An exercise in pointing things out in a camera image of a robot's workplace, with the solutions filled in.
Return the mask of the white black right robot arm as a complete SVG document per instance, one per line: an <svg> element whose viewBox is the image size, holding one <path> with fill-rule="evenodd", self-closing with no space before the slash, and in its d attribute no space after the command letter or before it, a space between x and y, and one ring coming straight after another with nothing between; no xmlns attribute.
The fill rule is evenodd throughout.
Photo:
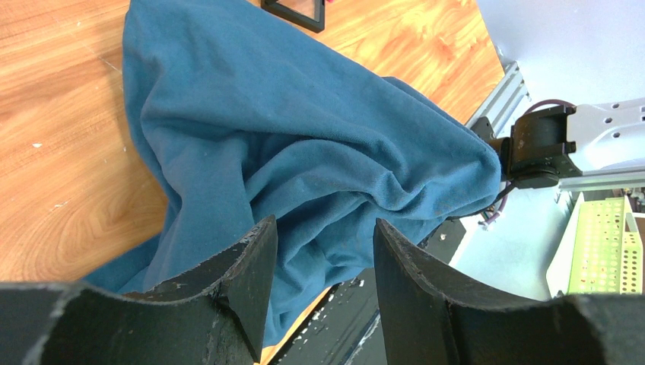
<svg viewBox="0 0 645 365"><path fill-rule="evenodd" d="M507 137L500 117L472 118L470 129L500 159L502 181L517 189L582 192L644 185L644 100L546 107L520 116Z"/></svg>

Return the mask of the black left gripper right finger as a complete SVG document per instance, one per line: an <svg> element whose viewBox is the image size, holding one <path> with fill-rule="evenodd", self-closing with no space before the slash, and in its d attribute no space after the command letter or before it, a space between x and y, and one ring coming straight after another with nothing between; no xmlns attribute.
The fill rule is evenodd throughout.
<svg viewBox="0 0 645 365"><path fill-rule="evenodd" d="M520 297L436 259L384 219L373 251L390 364L644 362L641 295Z"/></svg>

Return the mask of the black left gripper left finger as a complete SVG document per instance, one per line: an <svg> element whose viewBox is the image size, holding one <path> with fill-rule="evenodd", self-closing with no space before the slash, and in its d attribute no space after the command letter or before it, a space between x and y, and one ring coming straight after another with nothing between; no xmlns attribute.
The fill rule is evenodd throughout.
<svg viewBox="0 0 645 365"><path fill-rule="evenodd" d="M83 281L1 285L3 364L253 364L262 356L275 218L144 293Z"/></svg>

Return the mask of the blue cloth garment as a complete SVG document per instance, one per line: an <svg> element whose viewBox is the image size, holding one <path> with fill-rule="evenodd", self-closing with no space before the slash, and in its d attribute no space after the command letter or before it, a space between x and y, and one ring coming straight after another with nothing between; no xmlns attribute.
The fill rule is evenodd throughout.
<svg viewBox="0 0 645 365"><path fill-rule="evenodd" d="M98 287L150 290L274 216L271 346L373 265L376 219L419 242L500 190L494 151L425 96L249 2L133 1L122 54L129 132L168 206Z"/></svg>

